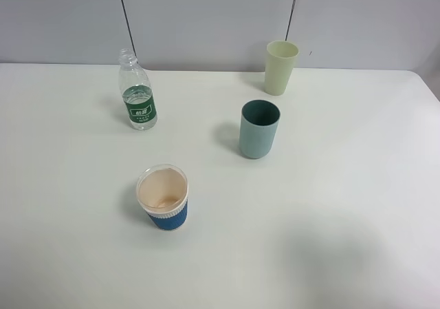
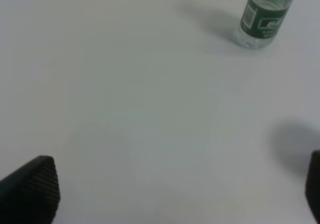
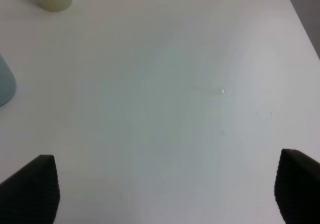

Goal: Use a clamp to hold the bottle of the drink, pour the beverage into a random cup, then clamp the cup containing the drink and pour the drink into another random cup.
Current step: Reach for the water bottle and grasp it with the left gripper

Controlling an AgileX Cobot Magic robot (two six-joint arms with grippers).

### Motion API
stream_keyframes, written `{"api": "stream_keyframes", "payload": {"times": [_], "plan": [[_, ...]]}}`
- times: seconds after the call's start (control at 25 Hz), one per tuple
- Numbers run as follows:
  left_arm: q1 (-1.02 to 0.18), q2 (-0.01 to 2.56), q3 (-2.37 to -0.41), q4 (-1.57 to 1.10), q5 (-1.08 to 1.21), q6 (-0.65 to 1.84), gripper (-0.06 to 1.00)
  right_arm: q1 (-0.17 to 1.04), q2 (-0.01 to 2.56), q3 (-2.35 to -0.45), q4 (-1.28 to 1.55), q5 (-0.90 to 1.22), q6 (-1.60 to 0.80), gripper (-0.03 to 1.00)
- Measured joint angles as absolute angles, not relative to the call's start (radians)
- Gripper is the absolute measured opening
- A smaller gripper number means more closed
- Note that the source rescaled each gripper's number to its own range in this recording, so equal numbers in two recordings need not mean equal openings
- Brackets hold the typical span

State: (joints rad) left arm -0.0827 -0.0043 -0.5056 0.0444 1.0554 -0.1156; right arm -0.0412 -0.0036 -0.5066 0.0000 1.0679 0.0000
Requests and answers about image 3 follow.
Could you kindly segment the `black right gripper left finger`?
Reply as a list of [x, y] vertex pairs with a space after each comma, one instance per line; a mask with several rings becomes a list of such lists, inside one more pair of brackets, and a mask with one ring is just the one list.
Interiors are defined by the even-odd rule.
[[53, 155], [39, 155], [0, 184], [2, 224], [52, 224], [59, 203]]

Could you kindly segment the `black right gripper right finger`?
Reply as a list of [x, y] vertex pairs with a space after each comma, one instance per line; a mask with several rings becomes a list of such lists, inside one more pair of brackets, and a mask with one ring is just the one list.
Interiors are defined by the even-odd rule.
[[320, 164], [299, 150], [282, 149], [274, 197], [286, 224], [320, 222]]

